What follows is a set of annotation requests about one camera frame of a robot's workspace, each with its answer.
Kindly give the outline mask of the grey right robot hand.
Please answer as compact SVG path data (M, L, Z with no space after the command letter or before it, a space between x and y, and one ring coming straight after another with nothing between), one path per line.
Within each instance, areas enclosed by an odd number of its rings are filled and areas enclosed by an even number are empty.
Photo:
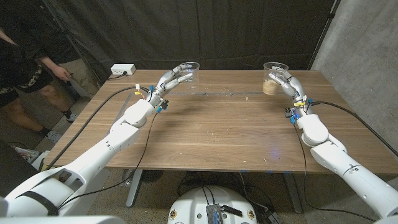
M269 77L282 87L286 95L291 97L295 107L305 108L308 106L307 96L301 83L286 69L272 65Z

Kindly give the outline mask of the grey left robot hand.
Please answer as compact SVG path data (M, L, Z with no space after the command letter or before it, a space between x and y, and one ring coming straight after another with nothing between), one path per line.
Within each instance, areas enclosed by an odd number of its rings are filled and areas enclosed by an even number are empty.
M186 62L164 73L153 90L147 95L146 101L155 108L173 88L182 82L192 80L196 68L198 68L196 62Z

